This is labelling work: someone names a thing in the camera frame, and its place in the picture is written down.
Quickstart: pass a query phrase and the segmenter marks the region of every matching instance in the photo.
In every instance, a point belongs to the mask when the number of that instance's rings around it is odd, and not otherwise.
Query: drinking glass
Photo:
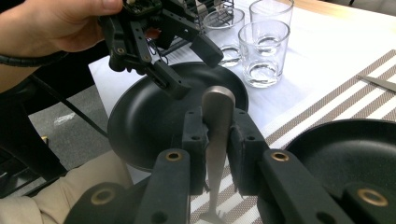
[[[290,26],[294,0],[259,0],[249,7],[250,22],[283,21]]]
[[[290,35],[283,21],[256,21],[239,32],[245,81],[257,88],[276,84],[282,76]]]
[[[244,11],[237,8],[222,8],[209,13],[203,21],[205,33],[223,52],[219,65],[237,65],[239,53],[238,32],[245,24]]]

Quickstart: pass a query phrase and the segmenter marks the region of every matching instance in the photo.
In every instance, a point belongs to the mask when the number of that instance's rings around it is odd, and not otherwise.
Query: metal utensil
[[[211,223],[224,223],[216,213],[219,187],[226,157],[227,142],[233,121],[235,97],[221,86],[208,88],[202,98],[203,120],[209,130],[206,148],[206,168],[209,180],[209,208],[200,219]]]
[[[359,76],[359,77],[361,77],[364,80],[367,80],[369,82],[373,82],[374,84],[376,84],[376,85],[378,85],[380,87],[383,87],[383,88],[385,88],[387,90],[396,92],[396,83],[389,82],[389,81],[386,81],[386,80],[382,80],[382,79],[379,79],[379,78],[376,78],[376,77],[367,77],[367,76]]]

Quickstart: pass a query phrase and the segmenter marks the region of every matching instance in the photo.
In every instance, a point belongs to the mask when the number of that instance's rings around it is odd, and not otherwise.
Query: striped table runner
[[[395,74],[396,50],[393,49],[273,132],[263,132],[267,144],[271,148],[284,148],[301,132],[332,120],[396,120],[395,93],[378,88],[358,77],[392,80]],[[191,223],[206,223],[199,219],[199,214],[207,210],[208,201],[209,196],[206,193],[191,197]],[[242,198],[234,192],[230,167],[226,163],[218,205],[218,211],[224,215],[226,223],[262,223],[256,201],[256,197]]]

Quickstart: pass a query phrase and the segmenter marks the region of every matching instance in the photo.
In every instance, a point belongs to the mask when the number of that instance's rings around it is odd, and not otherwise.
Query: human hand
[[[0,54],[40,57],[88,49],[103,39],[97,17],[121,9],[122,0],[26,0],[0,15],[0,40],[7,43]]]

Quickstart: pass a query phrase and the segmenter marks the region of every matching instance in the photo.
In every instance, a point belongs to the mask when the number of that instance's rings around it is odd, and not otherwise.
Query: black plate
[[[184,114],[201,105],[207,88],[229,89],[235,96],[235,107],[248,111],[247,90],[230,70],[210,68],[204,63],[179,63],[172,68],[191,85],[182,100],[170,98],[144,77],[123,94],[108,121],[108,137],[114,151],[141,170],[151,170],[161,151],[180,147]]]
[[[292,152],[334,197],[348,183],[365,182],[396,193],[396,123],[373,119],[329,122],[295,138]]]

